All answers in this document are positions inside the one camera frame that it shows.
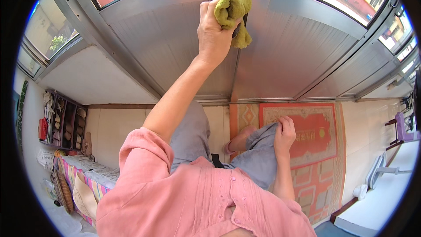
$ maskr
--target striped fabric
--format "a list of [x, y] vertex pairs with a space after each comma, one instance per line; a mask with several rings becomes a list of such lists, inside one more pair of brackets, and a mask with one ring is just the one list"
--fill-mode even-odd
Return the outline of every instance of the striped fabric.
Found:
[[[76, 168], [75, 166], [69, 165], [64, 159], [61, 157], [59, 158], [59, 165], [60, 165], [60, 171], [63, 173], [63, 175], [66, 177], [66, 181], [69, 184], [70, 191], [73, 193], [73, 188], [75, 186], [76, 181], [76, 172], [79, 172], [83, 174], [83, 171], [81, 169]], [[85, 184], [88, 185], [88, 187], [92, 190], [93, 195], [95, 196], [95, 199], [97, 202], [99, 202], [102, 197], [109, 192], [111, 189], [104, 187], [101, 184], [98, 184], [96, 181], [85, 177]], [[92, 219], [87, 217], [86, 215], [83, 215], [74, 205], [75, 211], [79, 213], [89, 224], [95, 227], [95, 224], [93, 223]]]

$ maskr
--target hand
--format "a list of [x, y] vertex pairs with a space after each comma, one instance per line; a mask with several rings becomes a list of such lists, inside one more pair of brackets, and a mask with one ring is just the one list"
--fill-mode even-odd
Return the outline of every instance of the hand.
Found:
[[215, 18], [215, 7], [219, 0], [206, 1], [200, 4], [200, 24], [197, 28], [199, 37], [198, 60], [211, 66], [218, 67], [225, 59], [231, 46], [232, 33], [241, 19], [236, 20], [236, 25], [230, 29], [222, 29]]
[[278, 118], [275, 140], [273, 141], [276, 157], [289, 157], [289, 149], [291, 148], [292, 143], [294, 143], [295, 137], [294, 121], [288, 116]]

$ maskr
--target pink slipper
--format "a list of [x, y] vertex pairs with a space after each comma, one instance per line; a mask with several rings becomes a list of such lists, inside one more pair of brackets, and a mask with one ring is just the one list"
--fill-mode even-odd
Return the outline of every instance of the pink slipper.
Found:
[[236, 135], [233, 139], [231, 139], [228, 143], [226, 143], [224, 145], [224, 153], [227, 155], [232, 155], [235, 153], [235, 151], [231, 151], [228, 149], [229, 144], [231, 143], [231, 141], [233, 141], [235, 138], [237, 138], [238, 136], [243, 136], [245, 135], [245, 137], [248, 137], [250, 134], [252, 134], [254, 131], [256, 131], [257, 128], [254, 125], [248, 125], [245, 128], [243, 128], [238, 135]]

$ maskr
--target plastic bag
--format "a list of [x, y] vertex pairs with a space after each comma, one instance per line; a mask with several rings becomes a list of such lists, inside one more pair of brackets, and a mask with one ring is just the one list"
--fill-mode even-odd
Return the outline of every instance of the plastic bag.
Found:
[[57, 194], [55, 193], [54, 184], [47, 179], [43, 179], [41, 182], [43, 189], [47, 192], [47, 195], [50, 199], [58, 200]]

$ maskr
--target red rug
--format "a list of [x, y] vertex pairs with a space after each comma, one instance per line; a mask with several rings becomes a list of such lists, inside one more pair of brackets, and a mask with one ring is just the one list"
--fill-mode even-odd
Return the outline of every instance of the red rug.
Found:
[[310, 223], [315, 224], [341, 207], [346, 156], [342, 106], [340, 103], [231, 104], [231, 139], [247, 125], [260, 128], [276, 122], [282, 115], [294, 120], [297, 133], [290, 149], [296, 201]]

